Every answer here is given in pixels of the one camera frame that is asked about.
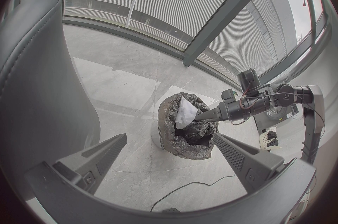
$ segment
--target plastic bag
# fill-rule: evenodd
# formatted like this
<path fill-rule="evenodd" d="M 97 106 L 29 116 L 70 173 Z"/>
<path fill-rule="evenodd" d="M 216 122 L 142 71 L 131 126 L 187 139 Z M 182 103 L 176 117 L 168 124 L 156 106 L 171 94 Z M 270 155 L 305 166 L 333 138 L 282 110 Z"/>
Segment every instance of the plastic bag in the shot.
<path fill-rule="evenodd" d="M 184 97 L 181 98 L 179 112 L 176 115 L 175 123 L 177 129 L 184 129 L 195 119 L 197 108 Z"/>
<path fill-rule="evenodd" d="M 192 122 L 184 129 L 175 124 L 182 96 L 195 108 L 197 114 L 206 112 L 209 107 L 196 95 L 179 93 L 165 99 L 158 109 L 158 132 L 161 148 L 187 159 L 209 159 L 214 147 L 213 133 L 218 132 L 219 122 Z"/>

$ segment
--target marble floor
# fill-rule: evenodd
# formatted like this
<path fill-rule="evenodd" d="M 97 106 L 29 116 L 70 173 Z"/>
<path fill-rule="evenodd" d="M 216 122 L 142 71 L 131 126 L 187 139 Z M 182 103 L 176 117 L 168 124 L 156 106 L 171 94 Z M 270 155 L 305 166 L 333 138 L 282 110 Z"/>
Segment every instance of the marble floor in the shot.
<path fill-rule="evenodd" d="M 128 139 L 95 196 L 149 211 L 157 200 L 184 184 L 211 184 L 234 174 L 216 146 L 210 159 L 198 161 L 161 150 L 151 139 L 152 133 L 158 133 L 157 111 L 166 97 L 193 92 L 213 108 L 229 85 L 124 38 L 72 25 L 64 25 L 64 32 L 74 67 L 99 115 L 100 141 L 120 133 Z M 253 118 L 239 126 L 221 122 L 219 132 L 259 147 Z M 234 176 L 211 187 L 192 184 L 182 188 L 159 202 L 154 211 L 205 209 L 245 194 Z"/>

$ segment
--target gray leather chair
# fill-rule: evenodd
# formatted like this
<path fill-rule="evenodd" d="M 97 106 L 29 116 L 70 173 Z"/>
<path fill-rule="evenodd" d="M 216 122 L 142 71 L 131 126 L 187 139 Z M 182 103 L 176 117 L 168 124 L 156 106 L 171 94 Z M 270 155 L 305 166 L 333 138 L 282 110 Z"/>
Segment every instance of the gray leather chair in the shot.
<path fill-rule="evenodd" d="M 0 25 L 0 165 L 23 199 L 24 172 L 100 139 L 100 122 L 73 68 L 61 0 L 26 0 Z"/>

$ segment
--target black trash bag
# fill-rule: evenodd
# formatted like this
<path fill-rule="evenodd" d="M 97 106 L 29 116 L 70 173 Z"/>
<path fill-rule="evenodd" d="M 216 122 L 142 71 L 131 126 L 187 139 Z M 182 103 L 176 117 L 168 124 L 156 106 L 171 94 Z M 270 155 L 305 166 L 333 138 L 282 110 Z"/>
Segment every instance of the black trash bag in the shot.
<path fill-rule="evenodd" d="M 158 132 L 161 148 L 187 159 L 209 159 L 214 147 L 213 133 L 218 132 L 219 122 L 192 122 L 184 129 L 177 129 L 176 115 L 182 96 L 193 104 L 197 114 L 210 108 L 194 94 L 179 93 L 165 99 L 158 109 Z"/>

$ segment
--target stitching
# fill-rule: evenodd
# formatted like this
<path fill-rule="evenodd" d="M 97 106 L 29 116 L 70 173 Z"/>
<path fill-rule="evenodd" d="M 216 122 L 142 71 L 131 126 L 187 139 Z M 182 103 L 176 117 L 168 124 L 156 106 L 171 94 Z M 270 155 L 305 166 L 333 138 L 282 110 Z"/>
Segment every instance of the stitching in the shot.
<path fill-rule="evenodd" d="M 2 97 L 2 93 L 3 93 L 4 89 L 5 89 L 7 80 L 8 80 L 8 78 L 10 77 L 10 74 L 11 74 L 11 72 L 12 72 L 12 70 L 13 70 L 13 67 L 15 66 L 15 64 L 16 64 L 17 60 L 19 59 L 20 55 L 23 53 L 23 51 L 26 49 L 26 47 L 27 47 L 28 44 L 32 41 L 32 39 L 36 36 L 36 34 L 37 34 L 38 32 L 40 32 L 40 30 L 46 25 L 47 22 L 49 22 L 49 20 L 50 20 L 51 18 L 53 18 L 53 16 L 54 16 L 55 13 L 59 10 L 59 8 L 60 8 L 60 7 L 57 7 L 57 9 L 54 11 L 54 13 L 50 16 L 50 18 L 49 18 L 49 19 L 48 19 L 48 20 L 40 27 L 40 29 L 34 34 L 34 36 L 32 36 L 32 38 L 28 41 L 28 43 L 24 46 L 24 48 L 22 49 L 22 51 L 19 53 L 18 57 L 17 57 L 16 60 L 14 61 L 13 66 L 11 67 L 10 71 L 8 72 L 8 74 L 7 74 L 7 76 L 6 76 L 5 82 L 4 82 L 3 87 L 2 87 L 2 89 L 1 89 L 1 92 L 0 92 L 0 99 L 1 99 L 1 97 Z"/>

